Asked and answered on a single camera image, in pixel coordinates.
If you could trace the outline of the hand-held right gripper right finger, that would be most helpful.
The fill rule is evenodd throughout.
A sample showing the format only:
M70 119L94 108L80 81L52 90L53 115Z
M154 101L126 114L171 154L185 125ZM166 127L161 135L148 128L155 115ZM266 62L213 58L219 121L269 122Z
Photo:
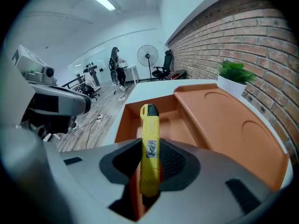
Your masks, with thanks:
M262 180L226 155L161 140L164 181L141 224L254 224L277 199Z

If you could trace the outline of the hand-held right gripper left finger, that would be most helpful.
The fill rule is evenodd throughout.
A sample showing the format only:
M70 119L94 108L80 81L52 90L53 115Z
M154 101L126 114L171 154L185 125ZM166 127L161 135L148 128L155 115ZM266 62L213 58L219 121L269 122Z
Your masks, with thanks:
M62 153L74 187L68 201L76 224L141 224L138 188L141 139Z

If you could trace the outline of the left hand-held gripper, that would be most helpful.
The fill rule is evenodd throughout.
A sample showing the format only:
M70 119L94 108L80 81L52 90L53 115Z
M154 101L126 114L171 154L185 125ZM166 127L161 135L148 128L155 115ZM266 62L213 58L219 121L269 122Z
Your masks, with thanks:
M12 62L35 92L21 119L21 126L42 140L76 130L76 118L90 111L91 99L83 93L59 87L54 68L21 45Z

